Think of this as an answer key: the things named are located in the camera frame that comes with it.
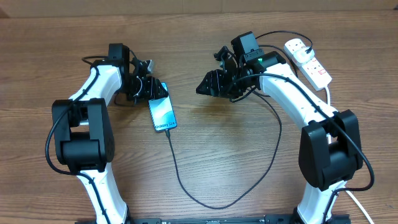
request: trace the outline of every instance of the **phone screen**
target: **phone screen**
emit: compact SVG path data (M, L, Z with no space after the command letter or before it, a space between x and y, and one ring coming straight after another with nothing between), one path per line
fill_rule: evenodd
M162 86L168 91L166 83ZM149 100L149 110L154 122L155 131L163 131L177 127L172 102L169 96L158 100Z

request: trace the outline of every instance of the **white power strip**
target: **white power strip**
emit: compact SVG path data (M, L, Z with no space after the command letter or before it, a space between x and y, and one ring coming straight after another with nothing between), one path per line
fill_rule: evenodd
M315 58L313 50L307 53L308 48L298 38L286 42L284 46L286 53L292 58L294 64L298 66L314 89L319 91L328 86L331 82L331 76Z

